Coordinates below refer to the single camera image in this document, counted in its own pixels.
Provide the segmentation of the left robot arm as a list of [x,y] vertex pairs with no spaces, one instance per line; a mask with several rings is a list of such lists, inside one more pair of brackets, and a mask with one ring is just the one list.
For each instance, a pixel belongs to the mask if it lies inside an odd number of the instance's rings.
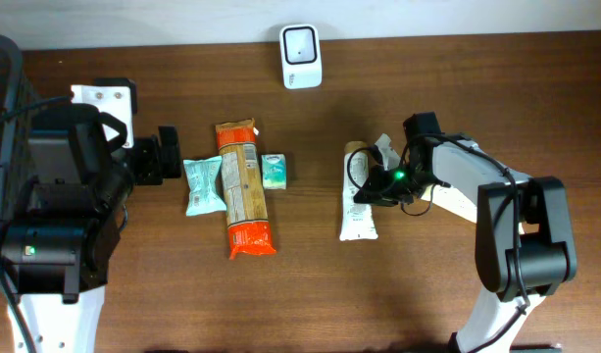
[[137,137],[135,82],[97,78],[0,117],[0,287],[19,352],[91,352],[109,263],[138,185],[178,178],[173,126]]

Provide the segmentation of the yellow snack bag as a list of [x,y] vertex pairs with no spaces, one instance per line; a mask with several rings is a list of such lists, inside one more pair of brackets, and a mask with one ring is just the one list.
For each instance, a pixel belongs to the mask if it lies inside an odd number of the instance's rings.
[[469,222],[476,222],[476,205],[455,187],[430,186],[421,197]]

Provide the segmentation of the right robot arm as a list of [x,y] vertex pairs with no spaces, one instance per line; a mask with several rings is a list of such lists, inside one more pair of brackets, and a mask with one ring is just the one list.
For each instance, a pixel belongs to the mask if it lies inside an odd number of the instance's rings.
[[340,240],[377,237],[372,208],[425,199],[476,225],[482,289],[447,352],[511,352],[527,317],[576,275],[566,188],[498,162],[469,136],[441,130],[433,112],[404,121],[401,153],[382,135],[344,147]]

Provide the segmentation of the teal tissue pack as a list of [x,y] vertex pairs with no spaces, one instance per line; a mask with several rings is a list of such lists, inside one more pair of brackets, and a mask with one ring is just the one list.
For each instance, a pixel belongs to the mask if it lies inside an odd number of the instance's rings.
[[262,185],[265,189],[285,189],[287,186],[286,159],[283,154],[264,154]]

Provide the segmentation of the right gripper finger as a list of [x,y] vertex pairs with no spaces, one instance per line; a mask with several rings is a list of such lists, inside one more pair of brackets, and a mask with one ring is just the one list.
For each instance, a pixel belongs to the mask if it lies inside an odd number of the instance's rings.
[[385,170],[397,169],[400,164],[400,155],[392,148],[391,138],[383,133],[375,143],[378,151],[379,163]]
[[396,189],[402,180],[402,170],[371,167],[368,178],[353,196],[353,201],[371,206],[396,206],[399,203]]

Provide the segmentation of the white tube with gold cap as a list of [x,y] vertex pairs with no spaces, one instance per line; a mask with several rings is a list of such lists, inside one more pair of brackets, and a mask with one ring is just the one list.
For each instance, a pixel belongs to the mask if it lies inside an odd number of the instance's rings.
[[367,147],[367,144],[363,141],[349,141],[344,147],[340,241],[378,239],[371,206],[354,201],[359,188],[353,181],[363,185],[369,176],[368,154],[365,151],[356,153],[351,164],[348,164],[353,152],[361,147]]

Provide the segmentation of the grey plastic mesh basket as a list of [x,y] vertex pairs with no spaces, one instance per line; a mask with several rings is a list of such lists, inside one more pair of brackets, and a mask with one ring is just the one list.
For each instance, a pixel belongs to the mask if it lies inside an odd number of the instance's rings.
[[[0,117],[39,100],[25,75],[22,51],[12,39],[0,34]],[[0,124],[0,230],[14,217],[21,189],[30,178],[27,137],[33,114],[27,111]]]

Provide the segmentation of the orange pasta package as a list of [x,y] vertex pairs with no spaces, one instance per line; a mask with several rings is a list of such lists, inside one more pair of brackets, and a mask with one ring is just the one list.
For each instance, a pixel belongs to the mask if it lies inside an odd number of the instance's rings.
[[276,250],[258,162],[253,119],[215,126],[231,259]]

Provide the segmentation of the white barcode scanner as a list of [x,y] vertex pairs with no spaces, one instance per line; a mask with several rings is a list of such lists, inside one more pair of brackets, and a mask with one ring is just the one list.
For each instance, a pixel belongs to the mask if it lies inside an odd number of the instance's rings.
[[279,32],[279,48],[285,88],[304,89],[322,84],[320,37],[313,25],[284,26]]

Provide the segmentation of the mint green snack pouch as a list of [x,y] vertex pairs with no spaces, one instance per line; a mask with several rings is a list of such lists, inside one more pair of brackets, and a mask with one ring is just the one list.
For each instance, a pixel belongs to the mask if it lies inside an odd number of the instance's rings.
[[226,211],[225,201],[217,190],[217,178],[221,165],[221,156],[205,160],[183,161],[189,186],[185,212],[187,217]]

